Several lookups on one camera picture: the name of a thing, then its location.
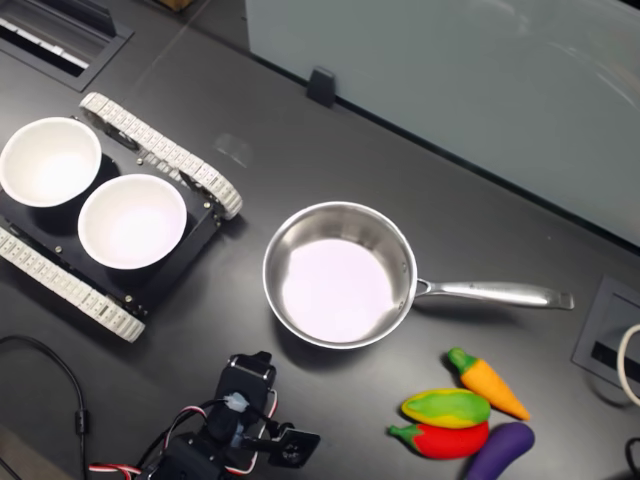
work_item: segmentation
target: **stainless steel pan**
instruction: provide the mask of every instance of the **stainless steel pan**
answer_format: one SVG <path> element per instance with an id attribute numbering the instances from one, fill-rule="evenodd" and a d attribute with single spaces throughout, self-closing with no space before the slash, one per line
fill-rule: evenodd
<path id="1" fill-rule="evenodd" d="M 573 308 L 571 294 L 533 285 L 419 279 L 400 230 L 379 212 L 346 202 L 322 203 L 289 218 L 269 243 L 263 282 L 271 308 L 289 330 L 334 349 L 387 336 L 420 296 Z"/>

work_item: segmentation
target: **toy eggplant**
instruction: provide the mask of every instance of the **toy eggplant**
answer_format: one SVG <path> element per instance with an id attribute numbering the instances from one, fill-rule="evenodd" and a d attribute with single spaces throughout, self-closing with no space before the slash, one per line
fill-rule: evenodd
<path id="1" fill-rule="evenodd" d="M 496 480 L 535 443 L 533 431 L 524 423 L 509 423 L 494 430 L 476 456 L 466 480 Z"/>
<path id="2" fill-rule="evenodd" d="M 389 433 L 425 457 L 444 460 L 467 457 L 480 450 L 489 437 L 489 426 L 483 422 L 475 427 L 451 430 L 431 425 L 409 425 L 389 427 Z"/>
<path id="3" fill-rule="evenodd" d="M 486 398 L 498 410 L 521 420 L 531 418 L 507 384 L 483 359 L 473 357 L 458 347 L 449 350 L 448 356 L 460 371 L 460 380 L 469 390 Z"/>
<path id="4" fill-rule="evenodd" d="M 489 402 L 462 388 L 427 390 L 402 404 L 402 413 L 420 423 L 443 428 L 469 428 L 485 422 Z"/>

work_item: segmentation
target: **purple eggplant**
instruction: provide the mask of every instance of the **purple eggplant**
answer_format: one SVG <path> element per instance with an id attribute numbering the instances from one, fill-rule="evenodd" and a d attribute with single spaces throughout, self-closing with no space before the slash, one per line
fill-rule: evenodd
<path id="1" fill-rule="evenodd" d="M 466 480 L 496 480 L 518 457 L 535 443 L 533 430 L 524 423 L 508 423 L 496 428 L 478 452 Z"/>

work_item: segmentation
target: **bowl rim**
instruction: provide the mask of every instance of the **bowl rim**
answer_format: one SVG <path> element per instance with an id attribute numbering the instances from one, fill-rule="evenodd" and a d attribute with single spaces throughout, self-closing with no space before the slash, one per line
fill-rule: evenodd
<path id="1" fill-rule="evenodd" d="M 123 183 L 123 182 L 126 182 L 126 183 L 137 182 L 140 180 L 144 182 L 150 182 L 150 183 L 155 183 L 157 185 L 161 185 L 163 189 L 169 195 L 171 195 L 171 197 L 176 199 L 176 203 L 180 204 L 182 207 L 180 208 L 180 214 L 178 218 L 178 223 L 182 225 L 182 228 L 180 229 L 179 233 L 176 231 L 175 238 L 172 238 L 172 241 L 169 243 L 171 248 L 167 248 L 162 255 L 158 255 L 157 258 L 154 257 L 155 259 L 152 261 L 145 261 L 145 262 L 140 262 L 136 264 L 132 264 L 129 262 L 124 263 L 124 262 L 111 261 L 109 259 L 106 259 L 101 254 L 97 253 L 96 250 L 92 247 L 91 242 L 87 238 L 86 225 L 87 225 L 87 219 L 89 216 L 89 210 L 92 207 L 92 205 L 96 202 L 96 200 L 100 196 L 102 196 L 106 190 L 113 188 L 114 185 L 118 183 Z M 82 209 L 80 210 L 80 215 L 78 216 L 78 237 L 80 238 L 80 243 L 82 244 L 82 247 L 84 248 L 85 252 L 87 252 L 87 255 L 89 255 L 91 258 L 93 258 L 96 262 L 100 263 L 101 265 L 104 265 L 109 268 L 114 268 L 117 270 L 137 270 L 139 268 L 144 268 L 144 267 L 148 267 L 149 265 L 153 265 L 154 263 L 162 260 L 164 257 L 169 255 L 169 253 L 171 253 L 176 248 L 176 246 L 180 243 L 180 240 L 182 240 L 182 236 L 184 235 L 184 230 L 186 226 L 187 226 L 187 205 L 184 201 L 184 198 L 182 198 L 182 195 L 176 189 L 176 187 L 171 185 L 166 180 L 163 180 L 158 177 L 154 177 L 153 175 L 148 175 L 144 173 L 135 173 L 135 174 L 122 175 L 120 177 L 113 178 L 103 183 L 102 185 L 100 185 L 93 193 L 91 193 L 91 195 L 89 195 L 89 198 L 87 198 L 87 200 L 85 201 L 84 205 L 82 206 Z"/>
<path id="2" fill-rule="evenodd" d="M 8 177 L 5 173 L 5 167 L 7 164 L 7 159 L 9 157 L 9 152 L 12 149 L 12 147 L 15 145 L 15 143 L 20 139 L 20 137 L 23 136 L 29 130 L 33 130 L 34 128 L 37 128 L 49 123 L 73 125 L 74 127 L 77 127 L 81 132 L 86 134 L 86 136 L 90 139 L 91 143 L 93 144 L 94 171 L 92 172 L 91 180 L 88 181 L 86 185 L 83 186 L 82 189 L 78 189 L 78 191 L 74 192 L 73 194 L 70 194 L 64 199 L 56 200 L 56 201 L 34 201 L 32 198 L 31 199 L 26 198 L 25 196 L 23 196 L 22 194 L 14 190 L 13 186 L 8 181 Z M 89 188 L 89 186 L 93 183 L 95 178 L 98 176 L 98 172 L 100 171 L 100 166 L 101 166 L 101 160 L 102 160 L 102 147 L 100 146 L 100 140 L 98 140 L 98 136 L 87 125 L 85 125 L 84 123 L 78 120 L 74 120 L 72 118 L 66 118 L 66 117 L 41 118 L 40 120 L 36 120 L 34 122 L 28 123 L 27 125 L 20 127 L 11 136 L 11 138 L 9 138 L 9 141 L 6 143 L 6 145 L 2 149 L 2 152 L 0 152 L 0 186 L 2 187 L 2 189 L 4 189 L 5 192 L 7 192 L 7 195 L 9 195 L 15 201 L 20 202 L 23 205 L 27 205 L 28 207 L 38 207 L 38 208 L 56 207 L 58 205 L 62 205 L 63 203 L 66 203 L 69 200 L 77 197 L 82 192 L 84 192 L 87 188 Z"/>

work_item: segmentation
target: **black table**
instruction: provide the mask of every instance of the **black table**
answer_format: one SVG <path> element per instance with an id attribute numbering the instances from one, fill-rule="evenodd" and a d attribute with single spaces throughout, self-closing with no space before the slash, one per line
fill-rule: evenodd
<path id="1" fill-rule="evenodd" d="M 141 1 L 108 3 L 136 34 L 87 91 L 209 161 L 245 207 L 133 345 L 0 263 L 0 335 L 38 337 L 77 372 L 93 415 L 91 460 L 135 462 L 179 408 L 212 396 L 231 354 L 268 350 L 278 367 L 277 418 L 323 441 L 303 470 L 261 462 L 253 478 L 457 478 L 463 461 L 411 455 L 385 427 L 405 424 L 396 410 L 410 394 L 454 386 L 441 355 L 459 345 L 490 360 L 532 414 L 537 445 L 503 478 L 627 478 L 623 445 L 639 433 L 640 409 L 616 406 L 622 392 L 570 358 L 602 275 L 640 288 L 638 257 L 354 113 L 314 104 L 298 85 L 217 43 L 206 25 L 183 28 Z M 82 96 L 0 55 L 0 144 L 29 121 L 77 112 Z M 240 161 L 214 148 L 223 135 L 241 146 Z M 101 138 L 106 154 L 122 151 Z M 327 200 L 393 219 L 427 279 L 541 284 L 573 292 L 576 309 L 425 299 L 379 344 L 312 349 L 271 314 L 261 261 L 289 215 Z M 35 352 L 3 349 L 0 362 L 2 424 L 77 477 L 66 380 Z M 506 421 L 492 414 L 492 425 Z"/>

